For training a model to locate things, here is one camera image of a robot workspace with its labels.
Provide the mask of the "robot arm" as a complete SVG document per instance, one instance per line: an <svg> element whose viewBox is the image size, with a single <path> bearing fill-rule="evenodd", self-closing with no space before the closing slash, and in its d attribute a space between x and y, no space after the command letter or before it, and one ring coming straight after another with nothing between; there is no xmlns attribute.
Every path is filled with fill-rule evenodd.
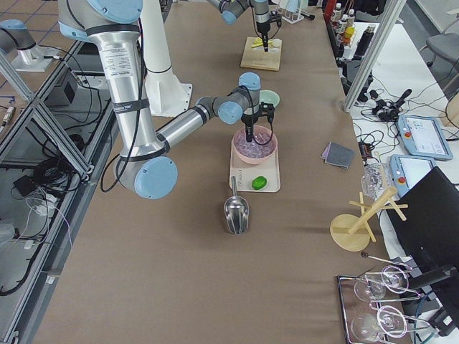
<svg viewBox="0 0 459 344"><path fill-rule="evenodd" d="M169 54L158 1L59 1L61 33L97 46L123 139L115 179L146 199L174 188L178 170L167 153L181 140L218 117L235 124L260 114L260 78L246 72L227 96L203 97L159 130L153 126L153 90L147 54Z"/></svg>
<svg viewBox="0 0 459 344"><path fill-rule="evenodd" d="M218 1L209 0L227 24L234 24L236 20L249 8L254 10L255 28L260 37L267 41L270 31L270 7L268 1Z"/></svg>

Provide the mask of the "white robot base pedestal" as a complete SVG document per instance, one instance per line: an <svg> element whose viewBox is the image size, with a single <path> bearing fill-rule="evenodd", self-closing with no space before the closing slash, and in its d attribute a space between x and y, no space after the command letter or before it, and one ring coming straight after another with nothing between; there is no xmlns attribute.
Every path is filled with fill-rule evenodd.
<svg viewBox="0 0 459 344"><path fill-rule="evenodd" d="M151 114L175 117L189 108L193 86L182 83L173 71L158 1L143 2L141 22L147 69L145 88Z"/></svg>

